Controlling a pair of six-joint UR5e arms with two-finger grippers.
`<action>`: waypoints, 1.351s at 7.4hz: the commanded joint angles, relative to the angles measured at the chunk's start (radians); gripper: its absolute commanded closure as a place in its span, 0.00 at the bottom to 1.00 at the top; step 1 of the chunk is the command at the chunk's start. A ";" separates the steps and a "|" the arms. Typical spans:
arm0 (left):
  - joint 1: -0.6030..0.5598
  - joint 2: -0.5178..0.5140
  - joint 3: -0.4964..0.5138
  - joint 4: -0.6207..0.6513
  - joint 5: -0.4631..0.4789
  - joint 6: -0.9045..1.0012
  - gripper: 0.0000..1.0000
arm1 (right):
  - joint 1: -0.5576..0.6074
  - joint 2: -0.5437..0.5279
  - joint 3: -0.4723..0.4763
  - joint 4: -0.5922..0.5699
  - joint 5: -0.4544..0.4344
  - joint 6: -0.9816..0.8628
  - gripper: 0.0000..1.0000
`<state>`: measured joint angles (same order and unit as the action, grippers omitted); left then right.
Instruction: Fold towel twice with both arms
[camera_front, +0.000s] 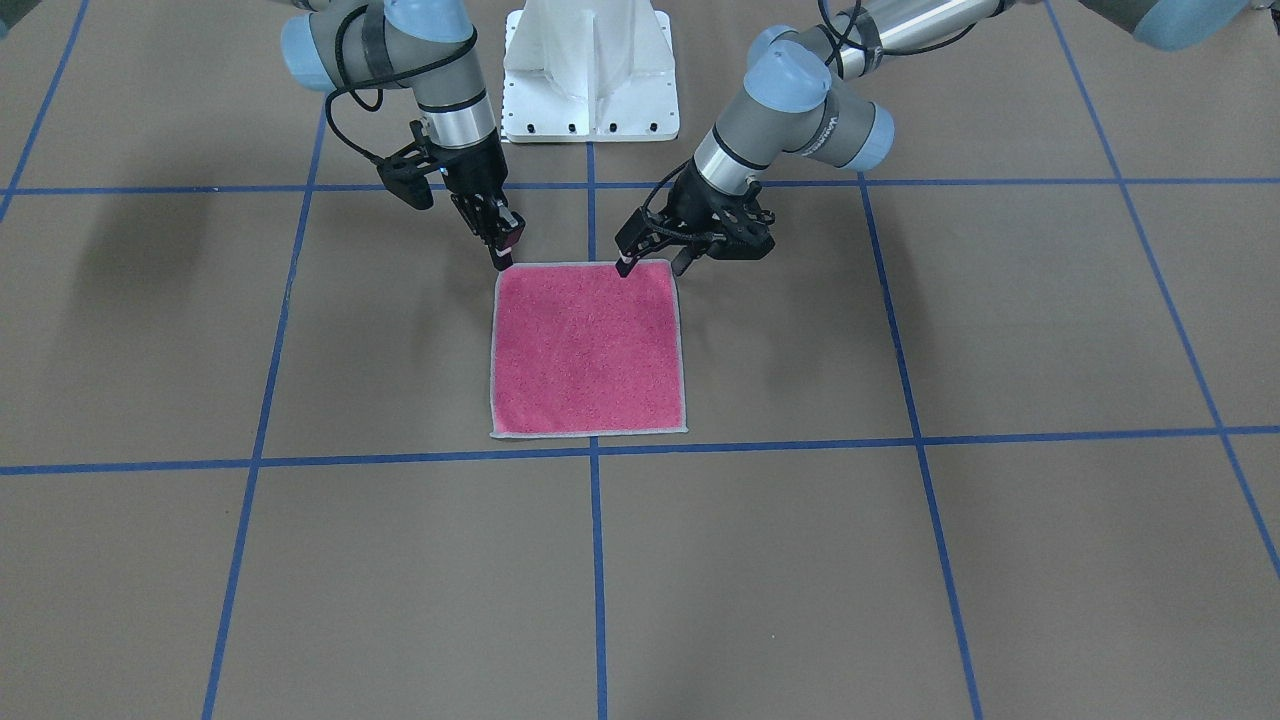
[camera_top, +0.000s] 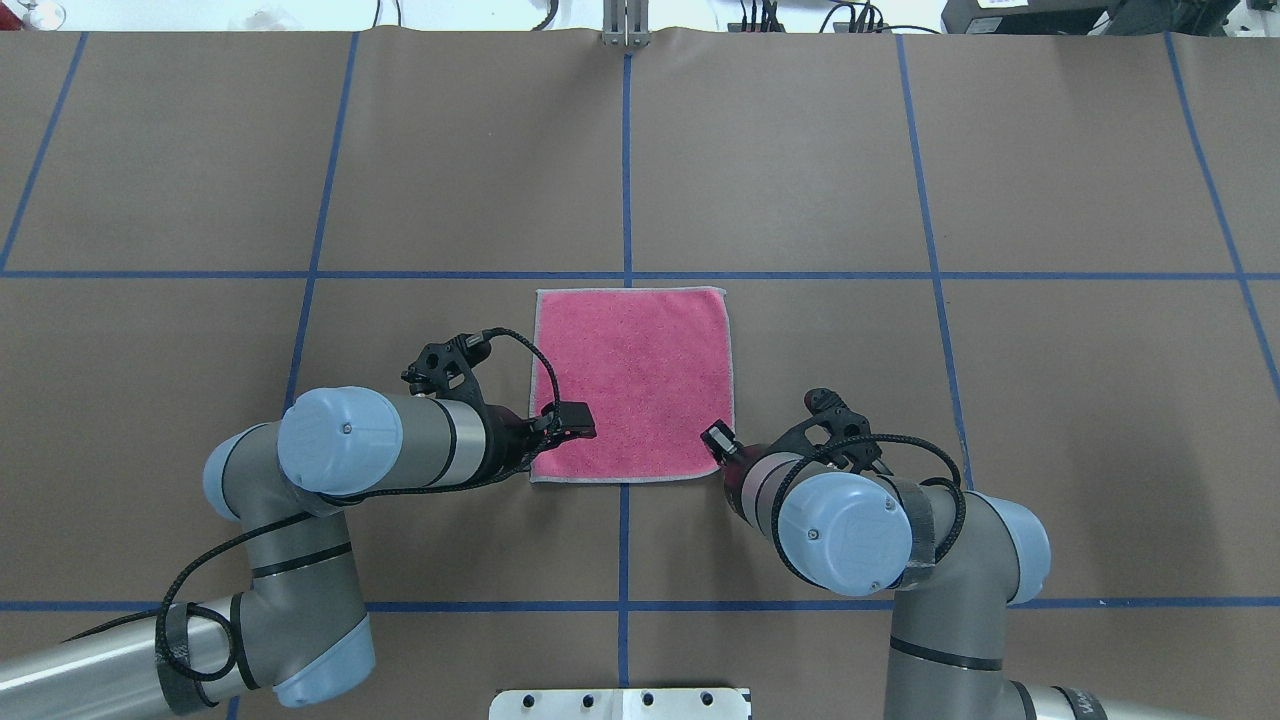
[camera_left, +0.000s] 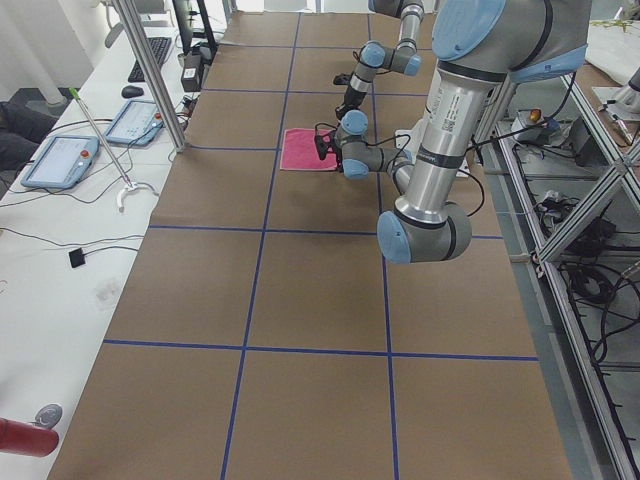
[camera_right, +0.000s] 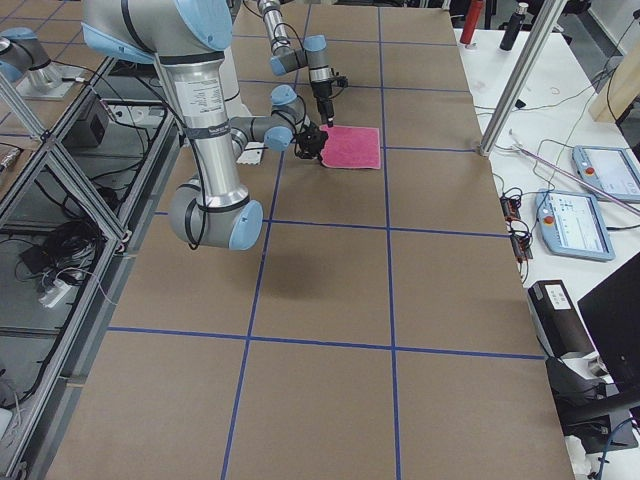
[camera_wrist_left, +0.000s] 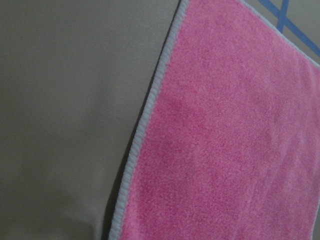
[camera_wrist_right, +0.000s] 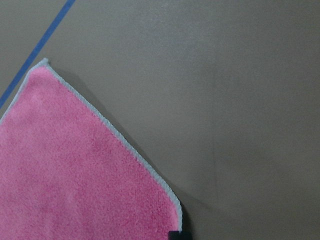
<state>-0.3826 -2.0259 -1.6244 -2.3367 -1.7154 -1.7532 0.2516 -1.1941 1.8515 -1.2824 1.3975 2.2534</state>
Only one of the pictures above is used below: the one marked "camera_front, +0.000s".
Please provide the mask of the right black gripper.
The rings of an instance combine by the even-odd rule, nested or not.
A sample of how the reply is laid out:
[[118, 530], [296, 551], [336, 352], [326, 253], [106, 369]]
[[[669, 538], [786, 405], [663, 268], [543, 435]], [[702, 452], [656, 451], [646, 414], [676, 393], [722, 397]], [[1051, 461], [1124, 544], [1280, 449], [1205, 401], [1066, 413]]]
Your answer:
[[463, 149], [440, 149], [442, 176], [470, 232], [492, 250], [498, 272], [515, 264], [525, 219], [507, 201], [508, 167], [500, 140], [489, 135]]

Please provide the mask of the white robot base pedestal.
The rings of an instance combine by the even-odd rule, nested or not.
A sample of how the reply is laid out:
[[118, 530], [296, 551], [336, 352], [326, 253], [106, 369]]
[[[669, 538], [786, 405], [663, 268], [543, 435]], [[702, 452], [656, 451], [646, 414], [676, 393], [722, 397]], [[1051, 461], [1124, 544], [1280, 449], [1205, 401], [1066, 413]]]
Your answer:
[[649, 1], [526, 1], [506, 17], [500, 132], [512, 143], [678, 137], [668, 13]]

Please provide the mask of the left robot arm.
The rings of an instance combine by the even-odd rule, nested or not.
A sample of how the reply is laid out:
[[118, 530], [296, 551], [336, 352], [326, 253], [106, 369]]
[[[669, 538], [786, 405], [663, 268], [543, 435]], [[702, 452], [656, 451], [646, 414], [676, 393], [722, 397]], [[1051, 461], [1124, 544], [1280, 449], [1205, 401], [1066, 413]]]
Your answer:
[[855, 1], [835, 12], [819, 3], [820, 19], [810, 28], [763, 29], [739, 91], [669, 174], [664, 206], [644, 202], [617, 232], [620, 275], [669, 247], [677, 249], [676, 275], [700, 258], [763, 259], [774, 249], [774, 217], [758, 197], [778, 156], [864, 173], [890, 154], [893, 117], [855, 94], [852, 79], [888, 60], [947, 47], [1007, 9], [1006, 1]]

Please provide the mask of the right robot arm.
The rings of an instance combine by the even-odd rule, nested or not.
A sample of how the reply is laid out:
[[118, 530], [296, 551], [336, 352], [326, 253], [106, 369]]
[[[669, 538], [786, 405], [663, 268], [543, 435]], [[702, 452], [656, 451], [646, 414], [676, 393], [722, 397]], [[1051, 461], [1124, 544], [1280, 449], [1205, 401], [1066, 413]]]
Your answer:
[[413, 209], [433, 205], [438, 173], [493, 266], [513, 263], [524, 218], [506, 197], [508, 165], [477, 59], [477, 29], [462, 1], [301, 1], [283, 24], [282, 58], [294, 81], [326, 105], [364, 91], [403, 88], [419, 118], [412, 141], [390, 155], [361, 155], [384, 188]]

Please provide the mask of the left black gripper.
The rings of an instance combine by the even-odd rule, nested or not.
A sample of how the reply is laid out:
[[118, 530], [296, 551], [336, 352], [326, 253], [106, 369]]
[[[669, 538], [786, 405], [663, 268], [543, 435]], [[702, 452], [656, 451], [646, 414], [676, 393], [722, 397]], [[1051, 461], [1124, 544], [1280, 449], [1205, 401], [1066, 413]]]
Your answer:
[[758, 202], [762, 184], [756, 179], [748, 182], [744, 195], [724, 193], [701, 178], [692, 161], [681, 164], [663, 178], [669, 179], [675, 183], [666, 205], [659, 211], [650, 209], [662, 188], [657, 184], [614, 236], [621, 254], [616, 270], [622, 278], [627, 278], [641, 259], [673, 246], [680, 251], [672, 259], [672, 274], [680, 278], [699, 258], [710, 258], [707, 250], [714, 214], [726, 210], [737, 214], [750, 205], [762, 208]]

